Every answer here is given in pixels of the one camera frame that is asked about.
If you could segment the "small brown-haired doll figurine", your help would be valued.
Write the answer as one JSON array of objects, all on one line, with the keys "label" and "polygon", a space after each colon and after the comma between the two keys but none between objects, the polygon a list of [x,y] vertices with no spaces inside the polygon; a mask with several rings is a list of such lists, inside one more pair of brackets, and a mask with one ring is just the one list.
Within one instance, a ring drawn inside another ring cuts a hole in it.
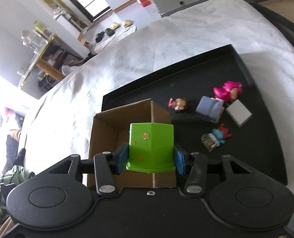
[{"label": "small brown-haired doll figurine", "polygon": [[187,108],[187,101],[182,98],[170,98],[168,101],[168,107],[174,109],[175,112],[182,112]]}]

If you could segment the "black rectangular tray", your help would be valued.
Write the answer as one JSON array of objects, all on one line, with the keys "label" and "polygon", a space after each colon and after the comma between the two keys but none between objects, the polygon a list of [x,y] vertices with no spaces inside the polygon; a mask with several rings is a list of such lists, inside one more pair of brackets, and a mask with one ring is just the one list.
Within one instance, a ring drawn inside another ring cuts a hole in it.
[{"label": "black rectangular tray", "polygon": [[224,112],[220,122],[229,129],[231,137],[208,152],[201,136],[211,132],[215,125],[196,114],[172,112],[176,143],[187,152],[201,152],[210,159],[230,154],[287,184],[284,155],[271,115],[249,69],[231,45],[176,62],[107,93],[101,109],[106,111],[147,98],[163,108],[167,108],[170,98],[184,98],[197,106],[201,97],[213,97],[213,89],[228,81],[242,84],[239,100],[251,112],[251,118],[238,127]]}]

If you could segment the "round glass gold-rim table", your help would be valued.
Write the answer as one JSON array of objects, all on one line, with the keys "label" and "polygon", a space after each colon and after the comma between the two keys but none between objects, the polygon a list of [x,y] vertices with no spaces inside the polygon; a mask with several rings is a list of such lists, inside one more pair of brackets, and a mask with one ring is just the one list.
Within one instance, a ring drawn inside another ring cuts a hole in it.
[{"label": "round glass gold-rim table", "polygon": [[34,22],[34,29],[32,31],[22,31],[22,43],[25,47],[32,49],[34,55],[28,63],[28,67],[23,73],[20,73],[21,80],[17,86],[19,89],[23,88],[35,67],[38,67],[46,75],[49,75],[58,82],[64,78],[64,75],[59,70],[43,59],[49,47],[55,44],[54,41],[56,37],[57,33],[51,32],[47,26],[39,20]]}]

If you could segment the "white USB wall charger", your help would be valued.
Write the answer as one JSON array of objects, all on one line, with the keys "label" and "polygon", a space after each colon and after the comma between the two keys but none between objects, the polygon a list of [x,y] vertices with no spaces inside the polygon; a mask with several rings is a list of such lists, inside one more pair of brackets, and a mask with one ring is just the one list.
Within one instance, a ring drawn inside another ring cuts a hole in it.
[{"label": "white USB wall charger", "polygon": [[242,127],[253,115],[239,99],[231,103],[226,112],[238,127]]}]

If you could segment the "lavender blue block figurine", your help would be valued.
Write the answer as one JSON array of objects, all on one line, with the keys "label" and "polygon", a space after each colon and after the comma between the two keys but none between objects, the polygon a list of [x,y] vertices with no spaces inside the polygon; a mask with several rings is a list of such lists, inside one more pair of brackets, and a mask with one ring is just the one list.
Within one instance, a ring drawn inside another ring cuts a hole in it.
[{"label": "lavender blue block figurine", "polygon": [[222,99],[202,96],[195,112],[200,115],[202,120],[217,124],[225,109],[223,105]]}]

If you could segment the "black slipper right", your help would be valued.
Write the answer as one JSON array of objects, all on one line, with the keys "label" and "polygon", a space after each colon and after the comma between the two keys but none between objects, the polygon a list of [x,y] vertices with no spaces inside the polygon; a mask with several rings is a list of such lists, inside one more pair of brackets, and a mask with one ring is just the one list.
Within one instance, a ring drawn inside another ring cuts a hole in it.
[{"label": "black slipper right", "polygon": [[115,30],[113,29],[110,29],[110,28],[107,28],[105,29],[105,34],[108,36],[108,37],[111,37],[115,34]]}]

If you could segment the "green square toy box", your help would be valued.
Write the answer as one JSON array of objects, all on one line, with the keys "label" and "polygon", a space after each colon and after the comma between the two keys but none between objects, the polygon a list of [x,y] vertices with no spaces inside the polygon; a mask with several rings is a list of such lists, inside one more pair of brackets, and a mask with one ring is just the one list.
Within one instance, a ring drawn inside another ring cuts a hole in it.
[{"label": "green square toy box", "polygon": [[174,171],[174,126],[132,123],[126,169],[147,174]]}]

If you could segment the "brown cardboard box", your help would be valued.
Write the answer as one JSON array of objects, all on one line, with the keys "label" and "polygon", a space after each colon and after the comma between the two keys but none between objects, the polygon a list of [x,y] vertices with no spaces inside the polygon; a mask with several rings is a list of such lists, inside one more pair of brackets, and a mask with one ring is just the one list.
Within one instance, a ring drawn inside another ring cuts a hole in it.
[{"label": "brown cardboard box", "polygon": [[[115,152],[120,145],[129,142],[131,123],[170,124],[171,115],[152,99],[116,107],[95,115],[90,138],[89,158],[102,152]],[[157,174],[123,170],[113,179],[119,190],[123,187],[174,187],[176,173],[168,171]]]}]

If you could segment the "blue red cupcake figurine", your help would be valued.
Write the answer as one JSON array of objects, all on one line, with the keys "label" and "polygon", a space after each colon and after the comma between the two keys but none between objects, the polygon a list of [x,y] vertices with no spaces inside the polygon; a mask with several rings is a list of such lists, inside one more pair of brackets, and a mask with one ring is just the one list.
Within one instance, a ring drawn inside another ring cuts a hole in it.
[{"label": "blue red cupcake figurine", "polygon": [[225,144],[226,139],[232,137],[230,130],[226,128],[225,124],[220,124],[218,128],[213,128],[210,133],[201,136],[201,142],[211,153],[215,148],[221,144]]}]

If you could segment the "beige slipper right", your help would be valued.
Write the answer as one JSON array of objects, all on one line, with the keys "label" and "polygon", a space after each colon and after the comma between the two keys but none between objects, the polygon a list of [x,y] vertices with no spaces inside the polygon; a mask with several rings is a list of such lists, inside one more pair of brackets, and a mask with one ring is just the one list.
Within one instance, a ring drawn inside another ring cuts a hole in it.
[{"label": "beige slipper right", "polygon": [[123,26],[124,27],[130,27],[131,25],[133,25],[133,21],[132,20],[124,20],[123,21]]}]

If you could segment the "green striped garment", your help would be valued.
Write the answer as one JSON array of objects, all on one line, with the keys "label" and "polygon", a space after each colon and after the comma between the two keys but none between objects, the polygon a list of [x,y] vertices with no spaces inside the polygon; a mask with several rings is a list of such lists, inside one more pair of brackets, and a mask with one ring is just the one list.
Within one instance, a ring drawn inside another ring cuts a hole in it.
[{"label": "green striped garment", "polygon": [[15,165],[7,171],[2,177],[0,177],[0,228],[8,219],[9,214],[6,207],[6,200],[1,192],[1,183],[7,184],[15,184],[20,185],[21,183],[25,182],[26,180],[35,176],[35,173],[29,171],[25,167],[21,165]]}]

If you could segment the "white plush blanket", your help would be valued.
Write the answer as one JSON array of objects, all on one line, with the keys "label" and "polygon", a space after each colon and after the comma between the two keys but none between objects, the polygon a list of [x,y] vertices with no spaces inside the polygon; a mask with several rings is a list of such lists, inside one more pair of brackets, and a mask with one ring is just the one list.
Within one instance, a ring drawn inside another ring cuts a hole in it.
[{"label": "white plush blanket", "polygon": [[294,47],[244,0],[210,0],[155,21],[113,44],[39,99],[19,146],[38,174],[70,154],[89,155],[105,94],[153,71],[231,44],[252,74],[282,144],[294,193]]}]

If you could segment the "black slipper left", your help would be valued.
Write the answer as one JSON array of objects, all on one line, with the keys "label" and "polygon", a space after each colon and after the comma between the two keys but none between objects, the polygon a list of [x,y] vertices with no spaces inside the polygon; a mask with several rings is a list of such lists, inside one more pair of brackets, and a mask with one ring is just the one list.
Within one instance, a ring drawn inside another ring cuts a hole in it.
[{"label": "black slipper left", "polygon": [[95,42],[96,43],[101,42],[102,39],[103,39],[103,37],[104,37],[104,35],[105,35],[105,32],[104,31],[102,31],[100,33],[97,33],[96,36],[95,36]]}]

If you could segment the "beige slipper left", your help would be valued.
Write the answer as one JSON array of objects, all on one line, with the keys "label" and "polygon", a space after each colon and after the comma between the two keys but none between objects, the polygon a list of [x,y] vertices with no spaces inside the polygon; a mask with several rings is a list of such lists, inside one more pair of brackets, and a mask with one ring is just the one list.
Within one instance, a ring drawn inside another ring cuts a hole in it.
[{"label": "beige slipper left", "polygon": [[121,24],[117,23],[117,22],[113,22],[112,24],[112,29],[115,30],[115,29],[118,29],[119,27],[121,26]]}]

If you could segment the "black slipper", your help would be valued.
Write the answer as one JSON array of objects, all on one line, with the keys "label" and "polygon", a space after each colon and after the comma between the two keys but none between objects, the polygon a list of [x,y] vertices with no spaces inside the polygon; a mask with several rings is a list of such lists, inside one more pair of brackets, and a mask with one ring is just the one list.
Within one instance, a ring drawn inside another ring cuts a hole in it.
[{"label": "black slipper", "polygon": [[113,29],[110,29],[110,28],[107,28],[105,29],[105,34],[108,36],[108,37],[111,37],[115,34],[115,30]]},{"label": "black slipper", "polygon": [[104,35],[105,35],[105,32],[104,31],[102,31],[100,33],[97,33],[96,36],[95,36],[95,42],[96,43],[101,42],[102,39],[103,39],[103,37],[104,37]]}]

